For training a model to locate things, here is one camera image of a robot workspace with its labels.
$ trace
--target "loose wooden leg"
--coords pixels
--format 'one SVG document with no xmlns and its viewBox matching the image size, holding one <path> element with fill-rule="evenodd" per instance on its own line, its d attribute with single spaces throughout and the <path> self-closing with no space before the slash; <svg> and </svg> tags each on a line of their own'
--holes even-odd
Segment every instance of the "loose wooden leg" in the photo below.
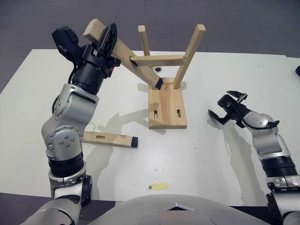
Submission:
<svg viewBox="0 0 300 225">
<path fill-rule="evenodd" d="M 112 146 L 136 148 L 138 138 L 126 135 L 115 135 L 108 133 L 85 131 L 83 142 L 95 144 L 108 144 Z"/>
</svg>

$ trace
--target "rectangular slot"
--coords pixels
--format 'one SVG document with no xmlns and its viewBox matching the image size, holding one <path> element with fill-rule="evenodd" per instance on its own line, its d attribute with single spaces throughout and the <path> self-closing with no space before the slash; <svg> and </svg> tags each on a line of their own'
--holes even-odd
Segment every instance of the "rectangular slot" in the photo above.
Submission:
<svg viewBox="0 0 300 225">
<path fill-rule="evenodd" d="M 180 109 L 177 110 L 177 115 L 178 115 L 179 118 L 181 118 L 181 112 L 180 112 Z"/>
<path fill-rule="evenodd" d="M 105 136 L 97 135 L 96 138 L 97 138 L 97 139 L 105 139 Z"/>
</svg>

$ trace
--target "gray floor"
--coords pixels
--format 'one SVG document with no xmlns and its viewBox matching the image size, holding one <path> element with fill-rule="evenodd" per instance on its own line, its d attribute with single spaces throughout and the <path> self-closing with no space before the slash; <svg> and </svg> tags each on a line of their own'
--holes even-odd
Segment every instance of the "gray floor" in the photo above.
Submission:
<svg viewBox="0 0 300 225">
<path fill-rule="evenodd" d="M 141 50 L 137 25 L 146 25 L 151 50 L 185 51 L 195 25 L 203 23 L 207 32 L 198 51 L 300 57 L 300 0 L 0 0 L 0 93 L 31 49 L 55 48 L 53 30 L 68 25 L 83 45 L 93 18 L 116 22 L 133 50 Z M 28 207 L 19 209 L 20 201 Z M 2 194 L 0 211 L 28 215 L 43 201 Z"/>
</svg>

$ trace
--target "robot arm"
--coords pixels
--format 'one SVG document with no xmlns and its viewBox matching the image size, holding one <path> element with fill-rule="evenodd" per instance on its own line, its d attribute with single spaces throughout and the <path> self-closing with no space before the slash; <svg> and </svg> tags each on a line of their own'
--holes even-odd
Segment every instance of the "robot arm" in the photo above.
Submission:
<svg viewBox="0 0 300 225">
<path fill-rule="evenodd" d="M 218 101 L 218 105 L 227 115 L 219 118 L 211 110 L 209 114 L 222 125 L 229 120 L 235 120 L 239 127 L 247 128 L 251 132 L 253 146 L 271 190 L 271 193 L 267 194 L 270 212 L 285 222 L 288 218 L 295 220 L 296 215 L 297 221 L 300 222 L 300 176 L 283 138 L 278 134 L 279 121 L 274 121 L 269 115 L 251 111 L 241 104 L 241 101 L 247 98 L 246 93 L 227 93 L 237 98 L 235 100 L 226 94 Z"/>
<path fill-rule="evenodd" d="M 75 225 L 82 207 L 91 202 L 92 178 L 86 174 L 83 160 L 83 133 L 97 107 L 102 81 L 120 65 L 120 60 L 111 56 L 117 41 L 115 24 L 105 29 L 97 46 L 79 47 L 76 34 L 68 27 L 57 29 L 52 37 L 74 69 L 53 103 L 51 118 L 42 127 L 53 200 L 24 225 Z"/>
</svg>

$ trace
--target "black rubber foot cap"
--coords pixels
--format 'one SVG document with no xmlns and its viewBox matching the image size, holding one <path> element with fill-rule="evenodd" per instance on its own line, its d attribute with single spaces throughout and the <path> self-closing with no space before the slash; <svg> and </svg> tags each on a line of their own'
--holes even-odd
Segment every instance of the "black rubber foot cap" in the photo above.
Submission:
<svg viewBox="0 0 300 225">
<path fill-rule="evenodd" d="M 300 66 L 298 66 L 298 67 L 296 68 L 296 74 L 298 74 L 298 75 L 300 76 Z"/>
<path fill-rule="evenodd" d="M 131 147 L 136 148 L 137 144 L 138 144 L 138 138 L 137 137 L 132 137 Z"/>
<path fill-rule="evenodd" d="M 159 78 L 159 80 L 158 80 L 157 84 L 155 85 L 155 87 L 160 90 L 161 86 L 163 86 L 163 79 Z"/>
</svg>

